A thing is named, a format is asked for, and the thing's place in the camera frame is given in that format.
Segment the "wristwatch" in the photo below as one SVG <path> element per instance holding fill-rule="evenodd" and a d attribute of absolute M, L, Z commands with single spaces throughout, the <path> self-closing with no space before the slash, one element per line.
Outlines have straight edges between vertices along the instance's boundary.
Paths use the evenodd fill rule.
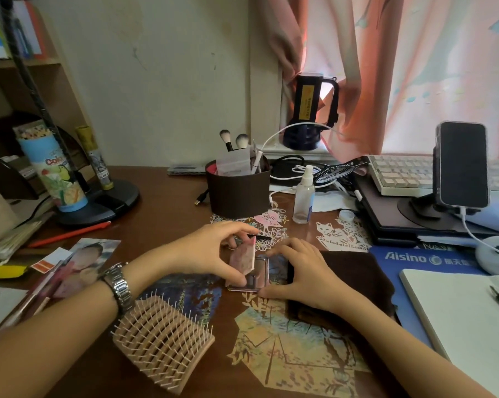
<path fill-rule="evenodd" d="M 118 311 L 121 316 L 135 307 L 132 293 L 129 291 L 128 283 L 122 274 L 122 264 L 118 263 L 102 272 L 98 278 L 104 281 L 113 291 L 118 303 Z"/>

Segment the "orange pencil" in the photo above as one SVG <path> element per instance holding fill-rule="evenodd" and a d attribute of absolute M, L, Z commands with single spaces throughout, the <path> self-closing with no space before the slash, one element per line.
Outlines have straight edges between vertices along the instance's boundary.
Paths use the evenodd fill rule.
<path fill-rule="evenodd" d="M 83 229 L 78 229 L 78 230 L 74 230 L 74 231 L 69 232 L 69 233 L 60 234 L 59 236 L 54 236 L 54 237 L 50 237 L 48 239 L 34 241 L 34 243 L 30 243 L 27 247 L 33 248 L 33 247 L 44 246 L 44 245 L 47 245 L 50 243 L 54 243 L 55 241 L 60 241 L 60 240 L 68 239 L 69 237 L 77 236 L 79 234 L 84 234 L 84 233 L 90 232 L 92 230 L 104 229 L 104 227 L 108 227 L 109 225 L 111 225 L 111 221 L 102 222 L 102 223 L 99 223 L 98 225 L 84 227 Z"/>

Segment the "open notebook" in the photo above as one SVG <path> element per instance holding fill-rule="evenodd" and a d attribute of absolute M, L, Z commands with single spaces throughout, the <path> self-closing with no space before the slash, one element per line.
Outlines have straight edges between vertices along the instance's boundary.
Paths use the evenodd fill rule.
<path fill-rule="evenodd" d="M 436 351 L 499 398 L 499 275 L 405 269 L 406 292 Z"/>

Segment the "clear plastic bottle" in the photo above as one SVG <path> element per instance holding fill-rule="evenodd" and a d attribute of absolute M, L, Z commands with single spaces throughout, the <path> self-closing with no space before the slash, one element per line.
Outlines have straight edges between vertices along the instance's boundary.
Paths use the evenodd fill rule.
<path fill-rule="evenodd" d="M 305 224 L 311 218 L 312 202 L 314 201 L 314 193 L 316 192 L 312 184 L 314 179 L 313 170 L 313 166 L 307 165 L 305 173 L 301 177 L 301 182 L 296 187 L 296 199 L 293 203 L 292 219 L 299 224 Z"/>

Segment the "white mouse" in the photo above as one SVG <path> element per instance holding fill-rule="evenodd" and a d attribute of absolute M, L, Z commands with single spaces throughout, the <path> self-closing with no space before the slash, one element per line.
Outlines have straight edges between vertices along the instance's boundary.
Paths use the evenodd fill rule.
<path fill-rule="evenodd" d="M 499 236 L 488 237 L 483 242 L 499 250 Z M 479 243 L 476 246 L 475 256 L 484 271 L 491 275 L 499 275 L 499 253 Z"/>
<path fill-rule="evenodd" d="M 492 198 L 490 204 L 480 212 L 465 217 L 467 222 L 489 227 L 499 232 L 499 199 Z"/>

